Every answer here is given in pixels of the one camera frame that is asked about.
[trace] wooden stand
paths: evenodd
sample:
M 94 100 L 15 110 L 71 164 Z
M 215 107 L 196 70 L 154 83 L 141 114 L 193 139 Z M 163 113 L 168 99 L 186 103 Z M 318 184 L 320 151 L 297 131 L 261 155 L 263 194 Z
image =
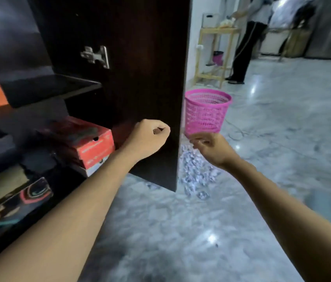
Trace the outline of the wooden stand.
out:
M 218 34 L 229 34 L 229 41 L 228 41 L 228 47 L 226 50 L 226 55 L 224 57 L 223 61 L 223 66 L 217 66 L 215 67 L 211 72 L 209 73 L 199 73 L 199 59 L 201 57 L 201 50 L 197 50 L 197 56 L 196 56 L 196 73 L 194 75 L 194 84 L 197 83 L 198 78 L 204 78 L 204 79 L 215 79 L 219 81 L 219 88 L 222 87 L 224 78 L 226 77 L 226 70 L 231 69 L 231 67 L 227 67 L 229 55 L 231 52 L 231 47 L 232 47 L 232 41 L 234 38 L 234 35 L 240 33 L 239 28 L 201 28 L 201 31 L 199 33 L 199 40 L 198 44 L 202 44 L 202 37 L 204 34 L 214 34 L 214 39 L 213 39 L 213 45 L 211 48 L 211 57 L 210 60 L 212 60 L 214 50 L 215 50 L 215 43 L 216 43 L 216 38 Z M 222 70 L 222 75 L 221 76 L 216 76 L 214 75 L 217 71 Z

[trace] bright light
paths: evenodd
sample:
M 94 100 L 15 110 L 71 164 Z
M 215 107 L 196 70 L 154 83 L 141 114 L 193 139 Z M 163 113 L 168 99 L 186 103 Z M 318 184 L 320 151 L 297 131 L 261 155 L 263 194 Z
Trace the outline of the bright light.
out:
M 211 244 L 214 244 L 216 242 L 216 236 L 210 235 L 207 239 Z
M 280 0 L 279 3 L 278 3 L 278 8 L 283 6 L 285 4 L 285 2 L 287 2 L 287 0 Z

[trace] pink basket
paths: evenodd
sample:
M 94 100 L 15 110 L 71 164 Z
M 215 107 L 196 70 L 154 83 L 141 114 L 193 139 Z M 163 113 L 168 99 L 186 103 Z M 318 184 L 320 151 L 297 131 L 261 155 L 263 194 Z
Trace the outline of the pink basket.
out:
M 213 89 L 196 89 L 185 93 L 185 135 L 198 132 L 218 133 L 232 97 Z

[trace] person's arm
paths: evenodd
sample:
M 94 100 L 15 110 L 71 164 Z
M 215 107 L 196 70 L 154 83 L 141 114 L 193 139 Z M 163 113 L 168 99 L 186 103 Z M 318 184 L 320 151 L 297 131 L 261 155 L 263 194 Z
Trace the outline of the person's arm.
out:
M 249 6 L 248 9 L 244 11 L 236 11 L 232 13 L 231 17 L 235 19 L 243 18 L 245 16 L 251 16 L 255 12 L 257 12 L 263 5 L 265 0 L 253 0 Z
M 0 254 L 0 282 L 77 281 L 121 181 L 169 133 L 161 121 L 138 123 L 92 177 Z
M 244 187 L 276 239 L 307 282 L 331 281 L 331 223 L 241 159 L 220 134 L 191 135 L 194 148 Z

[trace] black pants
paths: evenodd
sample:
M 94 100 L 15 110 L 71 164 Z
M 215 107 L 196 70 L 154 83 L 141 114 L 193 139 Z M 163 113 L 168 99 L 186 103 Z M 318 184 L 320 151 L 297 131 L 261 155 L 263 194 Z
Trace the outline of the black pants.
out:
M 248 22 L 243 40 L 235 53 L 236 59 L 233 63 L 234 74 L 232 75 L 232 80 L 239 82 L 244 81 L 245 74 L 252 57 L 253 47 L 261 37 L 261 34 L 266 27 L 267 25 L 264 23 L 253 21 Z

